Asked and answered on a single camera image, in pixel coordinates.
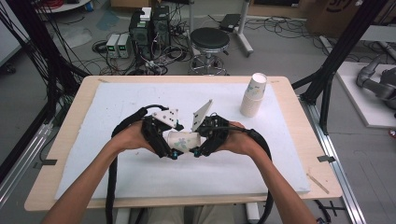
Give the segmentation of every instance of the white paper sheet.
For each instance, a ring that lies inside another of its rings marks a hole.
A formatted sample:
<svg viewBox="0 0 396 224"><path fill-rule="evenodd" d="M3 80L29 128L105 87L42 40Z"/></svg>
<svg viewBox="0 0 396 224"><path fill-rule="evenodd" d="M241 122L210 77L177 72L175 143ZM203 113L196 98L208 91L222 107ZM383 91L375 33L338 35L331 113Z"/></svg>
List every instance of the white paper sheet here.
<svg viewBox="0 0 396 224"><path fill-rule="evenodd" d="M189 132L192 113L209 99L214 101L209 114L216 112L261 133L271 148L279 171L297 192L308 192L310 188L304 169L271 85L267 86L259 114L246 118L239 113L239 106L247 85L102 83L67 159L56 199L90 164L110 139L114 127L139 108L152 104L177 108L179 123ZM106 188L107 175L93 198L105 198ZM188 153L176 161L160 159L143 148L119 155L117 198L262 194L267 191L253 161L228 151L199 159Z"/></svg>

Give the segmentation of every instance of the black pole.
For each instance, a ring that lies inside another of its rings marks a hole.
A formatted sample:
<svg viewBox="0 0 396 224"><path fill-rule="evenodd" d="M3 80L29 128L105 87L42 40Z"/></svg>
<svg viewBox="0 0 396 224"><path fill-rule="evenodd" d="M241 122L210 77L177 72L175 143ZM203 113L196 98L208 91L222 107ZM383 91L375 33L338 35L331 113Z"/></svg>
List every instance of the black pole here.
<svg viewBox="0 0 396 224"><path fill-rule="evenodd" d="M306 92L301 95L301 99L307 101L311 105L316 102L322 92L324 93L322 96L319 125L326 134L328 133L327 117L329 113L332 79L349 52L352 51L355 45L361 40L361 37L372 24L376 15L387 2L388 0L363 1L360 9L345 31L341 34L337 44L334 46L334 49L320 69L315 74L292 84L292 87L297 89L311 82Z"/></svg>

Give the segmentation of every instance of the power supply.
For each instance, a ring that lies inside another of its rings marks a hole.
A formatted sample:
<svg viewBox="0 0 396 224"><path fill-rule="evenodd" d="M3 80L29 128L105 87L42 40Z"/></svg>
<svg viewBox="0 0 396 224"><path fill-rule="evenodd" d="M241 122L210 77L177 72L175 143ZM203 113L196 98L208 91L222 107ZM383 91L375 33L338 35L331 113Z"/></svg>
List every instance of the power supply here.
<svg viewBox="0 0 396 224"><path fill-rule="evenodd" d="M107 55L109 58L119 58L119 48L117 43L119 42L120 35L111 35L106 43Z"/></svg>
<svg viewBox="0 0 396 224"><path fill-rule="evenodd" d="M122 34L117 44L121 58L129 58L132 52L131 37L128 34Z"/></svg>

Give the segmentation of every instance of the electronic equipment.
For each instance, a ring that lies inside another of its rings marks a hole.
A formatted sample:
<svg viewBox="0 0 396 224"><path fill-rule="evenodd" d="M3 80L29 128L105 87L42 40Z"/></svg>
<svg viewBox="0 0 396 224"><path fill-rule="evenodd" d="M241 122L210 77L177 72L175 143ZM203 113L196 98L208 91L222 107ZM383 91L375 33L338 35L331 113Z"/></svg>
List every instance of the electronic equipment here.
<svg viewBox="0 0 396 224"><path fill-rule="evenodd" d="M119 48L117 43L119 42L120 35L111 35L106 43L107 55L109 58L119 58Z"/></svg>
<svg viewBox="0 0 396 224"><path fill-rule="evenodd" d="M383 71L379 82L371 80L380 62L381 57L377 56L364 66L358 73L356 85L372 91L387 107L396 110L396 67Z"/></svg>
<svg viewBox="0 0 396 224"><path fill-rule="evenodd" d="M233 28L238 24L241 14L227 14L220 23L220 30L233 32Z"/></svg>
<svg viewBox="0 0 396 224"><path fill-rule="evenodd" d="M153 29L151 21L140 20L141 10L137 10L132 15L129 25L129 33L132 39L132 47L136 56L140 55L146 60L152 60L152 51L155 50L153 45Z"/></svg>
<svg viewBox="0 0 396 224"><path fill-rule="evenodd" d="M132 52L131 37L128 34L120 35L119 42L117 43L119 54L121 58L129 58Z"/></svg>
<svg viewBox="0 0 396 224"><path fill-rule="evenodd" d="M171 45L171 32L169 25L169 6L155 7L152 15L154 33L157 46L164 49Z"/></svg>

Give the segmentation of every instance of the paper cup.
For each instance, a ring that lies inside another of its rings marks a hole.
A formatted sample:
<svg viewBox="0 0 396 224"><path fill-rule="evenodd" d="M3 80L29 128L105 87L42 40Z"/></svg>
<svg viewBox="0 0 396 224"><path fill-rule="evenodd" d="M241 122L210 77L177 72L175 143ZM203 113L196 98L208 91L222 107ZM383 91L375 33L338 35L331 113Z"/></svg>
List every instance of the paper cup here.
<svg viewBox="0 0 396 224"><path fill-rule="evenodd" d="M244 95L244 99L242 100L240 112L243 116L252 118L254 117L260 109L260 105L262 104L262 98L259 100L253 100Z"/></svg>
<svg viewBox="0 0 396 224"><path fill-rule="evenodd" d="M267 76L263 73L255 73L251 76L245 95L252 100L260 100L264 96Z"/></svg>
<svg viewBox="0 0 396 224"><path fill-rule="evenodd" d="M201 145L201 136L198 133L169 132L167 142L170 148L189 152Z"/></svg>

